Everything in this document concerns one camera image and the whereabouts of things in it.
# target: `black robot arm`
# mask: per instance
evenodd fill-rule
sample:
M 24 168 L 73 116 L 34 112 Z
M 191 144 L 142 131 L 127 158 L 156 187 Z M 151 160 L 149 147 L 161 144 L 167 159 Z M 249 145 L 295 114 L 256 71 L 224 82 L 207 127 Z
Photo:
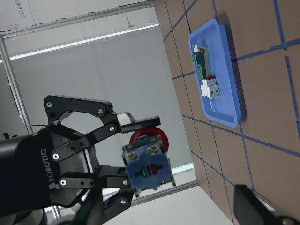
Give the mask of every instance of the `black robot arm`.
M 98 207 L 96 224 L 130 207 L 133 190 L 125 168 L 100 166 L 94 145 L 116 133 L 158 126 L 159 117 L 135 121 L 127 112 L 114 112 L 110 102 L 62 96 L 47 96 L 44 107 L 47 126 L 35 134 L 0 142 L 0 217 L 52 205 L 71 207 L 88 190 L 74 223 L 94 224 L 89 221 Z M 103 126 L 82 134 L 62 125 L 72 112 L 96 116 Z M 102 202 L 105 187 L 120 191 Z

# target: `white label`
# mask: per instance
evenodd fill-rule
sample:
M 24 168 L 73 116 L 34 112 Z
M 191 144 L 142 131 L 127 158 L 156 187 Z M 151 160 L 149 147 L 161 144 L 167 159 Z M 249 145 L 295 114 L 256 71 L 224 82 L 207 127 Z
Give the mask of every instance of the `white label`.
M 28 0 L 0 0 L 0 20 L 4 31 L 34 25 Z

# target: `brown tiled wall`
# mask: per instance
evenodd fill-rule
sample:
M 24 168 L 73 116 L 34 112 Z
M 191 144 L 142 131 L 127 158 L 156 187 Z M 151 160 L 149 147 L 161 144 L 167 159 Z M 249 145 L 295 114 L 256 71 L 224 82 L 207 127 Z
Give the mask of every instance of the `brown tiled wall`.
M 202 189 L 234 224 L 234 184 L 300 219 L 300 1 L 154 3 Z M 206 118 L 193 71 L 189 34 L 211 18 L 226 28 L 243 93 L 247 114 L 236 128 Z

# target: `blue component housing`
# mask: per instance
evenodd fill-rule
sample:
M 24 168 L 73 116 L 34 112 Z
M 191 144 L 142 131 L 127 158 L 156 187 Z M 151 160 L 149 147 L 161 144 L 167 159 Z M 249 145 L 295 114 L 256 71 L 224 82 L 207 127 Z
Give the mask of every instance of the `blue component housing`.
M 201 80 L 196 64 L 193 63 L 204 113 L 210 120 L 235 128 L 242 117 L 242 112 L 225 27 L 218 24 L 215 19 L 209 20 L 190 34 L 191 55 L 194 53 L 195 44 L 208 48 L 210 75 L 216 77 L 220 89 L 220 96 L 216 98 L 209 99 L 202 96 Z
M 138 197 L 140 191 L 157 188 L 175 181 L 160 135 L 141 136 L 132 145 L 123 147 L 123 160 L 131 183 Z

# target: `white connector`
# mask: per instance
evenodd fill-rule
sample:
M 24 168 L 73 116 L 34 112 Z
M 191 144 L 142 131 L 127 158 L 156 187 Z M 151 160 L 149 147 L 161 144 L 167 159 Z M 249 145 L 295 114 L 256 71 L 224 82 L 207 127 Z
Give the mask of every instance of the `white connector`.
M 195 45 L 194 45 L 194 52 L 195 52 L 195 53 L 199 53 L 200 50 L 201 50 L 201 49 L 198 47 L 198 45 L 195 44 Z
M 219 85 L 215 78 L 201 80 L 201 92 L 202 95 L 208 97 L 209 99 L 215 98 L 220 95 Z

